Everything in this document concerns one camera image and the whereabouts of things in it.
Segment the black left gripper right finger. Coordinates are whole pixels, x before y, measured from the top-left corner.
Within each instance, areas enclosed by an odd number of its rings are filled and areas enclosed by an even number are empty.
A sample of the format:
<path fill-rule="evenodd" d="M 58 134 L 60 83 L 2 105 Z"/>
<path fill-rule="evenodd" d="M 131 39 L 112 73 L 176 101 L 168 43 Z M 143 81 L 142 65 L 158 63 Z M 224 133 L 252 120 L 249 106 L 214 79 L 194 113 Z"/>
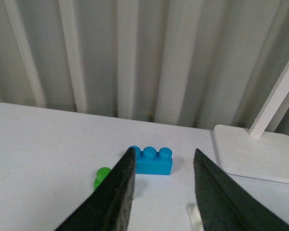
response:
<path fill-rule="evenodd" d="M 289 231 L 289 224 L 259 203 L 204 153 L 194 156 L 195 194 L 206 231 Z"/>

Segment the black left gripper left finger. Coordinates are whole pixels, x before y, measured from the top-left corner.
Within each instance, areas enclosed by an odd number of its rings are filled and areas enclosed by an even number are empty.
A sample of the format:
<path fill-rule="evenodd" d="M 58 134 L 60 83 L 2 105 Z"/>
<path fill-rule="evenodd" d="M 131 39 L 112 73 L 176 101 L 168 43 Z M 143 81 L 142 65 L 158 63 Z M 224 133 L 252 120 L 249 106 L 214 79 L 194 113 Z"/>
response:
<path fill-rule="evenodd" d="M 99 187 L 57 231 L 126 231 L 135 187 L 135 149 L 129 148 Z"/>

